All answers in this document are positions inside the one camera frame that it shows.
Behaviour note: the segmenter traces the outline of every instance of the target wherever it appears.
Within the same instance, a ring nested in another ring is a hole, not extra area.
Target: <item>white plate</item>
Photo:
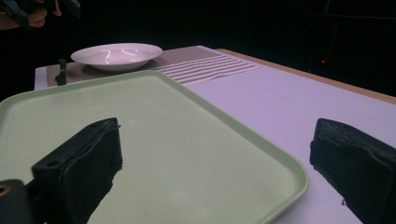
[[[161,48],[149,44],[119,43],[81,49],[71,58],[100,70],[121,72],[143,66],[162,53]]]

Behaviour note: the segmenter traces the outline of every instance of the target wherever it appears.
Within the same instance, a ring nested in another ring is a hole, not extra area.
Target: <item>light green tray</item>
[[[86,125],[113,117],[123,168],[90,223],[267,223],[308,188],[290,154],[154,71],[3,101],[0,179],[27,184],[34,163]]]

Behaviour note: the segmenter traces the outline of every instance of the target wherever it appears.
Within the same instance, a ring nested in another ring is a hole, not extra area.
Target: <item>white bowl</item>
[[[80,49],[71,58],[100,70],[121,72],[143,66],[162,53],[161,48],[149,44],[120,43]]]

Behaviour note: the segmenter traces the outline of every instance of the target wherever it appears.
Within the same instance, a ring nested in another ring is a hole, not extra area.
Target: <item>dark wall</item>
[[[396,96],[396,1],[254,1],[246,54]]]

